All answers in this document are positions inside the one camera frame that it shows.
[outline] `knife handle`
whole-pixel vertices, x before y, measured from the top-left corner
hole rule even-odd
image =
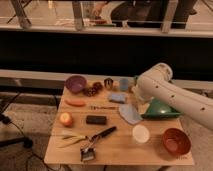
[[[98,135],[103,138],[103,137],[106,137],[111,132],[115,131],[116,129],[117,129],[117,127],[113,126],[113,127],[109,128],[109,129],[104,130],[103,132],[99,133]]]

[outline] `purple bowl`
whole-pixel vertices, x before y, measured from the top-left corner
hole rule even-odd
[[[80,75],[73,75],[65,81],[65,86],[72,93],[81,92],[87,84],[87,80]]]

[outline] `table top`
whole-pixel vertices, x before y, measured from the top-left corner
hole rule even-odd
[[[47,147],[45,162],[48,164],[90,164],[90,165],[194,165],[191,152],[181,157],[171,156],[163,146],[162,134],[168,128],[182,129],[178,118],[169,120],[142,120],[139,124],[146,126],[150,131],[150,139],[144,144],[136,143],[132,138],[134,125],[128,124],[121,118],[117,109],[91,109],[91,106],[118,107],[119,104],[109,102],[107,96],[111,92],[104,89],[94,97],[83,94],[74,95],[64,88],[58,113],[53,124],[51,137]],[[137,105],[132,93],[122,92],[127,97],[127,103]],[[67,105],[65,99],[82,99],[85,107]],[[62,112],[71,112],[74,125],[64,127],[59,122]],[[86,115],[103,115],[107,117],[106,125],[86,124]],[[65,148],[59,148],[62,143],[62,131],[74,131],[89,137],[109,127],[116,126],[117,130],[100,139],[94,146],[96,158],[82,162],[80,148],[88,143],[83,140]]]

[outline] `floor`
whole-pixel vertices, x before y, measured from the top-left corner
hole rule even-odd
[[[5,102],[16,93],[0,92],[0,99]],[[56,115],[56,101],[53,95],[22,93],[4,112],[16,123],[34,142],[33,151],[45,156],[50,136],[51,126]],[[181,118],[182,126],[192,142],[192,155],[195,166],[173,166],[168,171],[210,171],[213,170],[213,133],[195,123],[187,116]],[[0,140],[20,137],[20,133],[13,125],[0,124]],[[22,144],[0,148],[0,171],[25,171],[27,158],[31,151]],[[70,166],[73,171],[100,171],[103,166]],[[155,171],[158,166],[108,166],[107,171]],[[29,161],[30,171],[44,171],[45,167],[37,158]]]
[[[206,1],[213,7],[211,0],[199,0],[194,9],[197,10],[196,15],[191,15],[188,19],[187,30],[213,30],[213,11],[211,11],[204,3]],[[110,13],[114,7],[119,5],[122,1],[111,2],[105,6],[101,17],[106,19],[108,24],[111,23]],[[72,3],[69,1],[32,1],[25,7],[25,12],[35,26],[63,26],[73,27],[73,10]],[[9,25],[17,25],[18,19],[14,16],[14,9],[8,0],[0,1],[0,24],[8,23]],[[92,24],[85,18],[85,25],[92,26]]]

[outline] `green plate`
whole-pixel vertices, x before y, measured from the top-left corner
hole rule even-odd
[[[181,113],[175,110],[174,108],[168,106],[167,104],[163,103],[158,99],[153,99],[146,113],[142,114],[141,116],[143,118],[150,118],[150,119],[164,119],[164,118],[177,118],[180,115]]]

